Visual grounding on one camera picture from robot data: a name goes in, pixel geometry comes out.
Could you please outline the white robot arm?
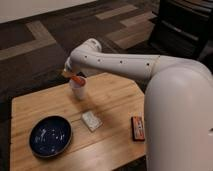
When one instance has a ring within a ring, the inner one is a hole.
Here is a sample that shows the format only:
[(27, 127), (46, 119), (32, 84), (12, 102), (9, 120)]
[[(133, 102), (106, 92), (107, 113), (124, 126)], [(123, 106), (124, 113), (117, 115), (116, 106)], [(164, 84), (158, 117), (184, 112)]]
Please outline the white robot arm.
[(90, 38), (64, 64), (145, 82), (147, 171), (213, 171), (213, 74), (202, 63), (151, 54), (104, 53)]

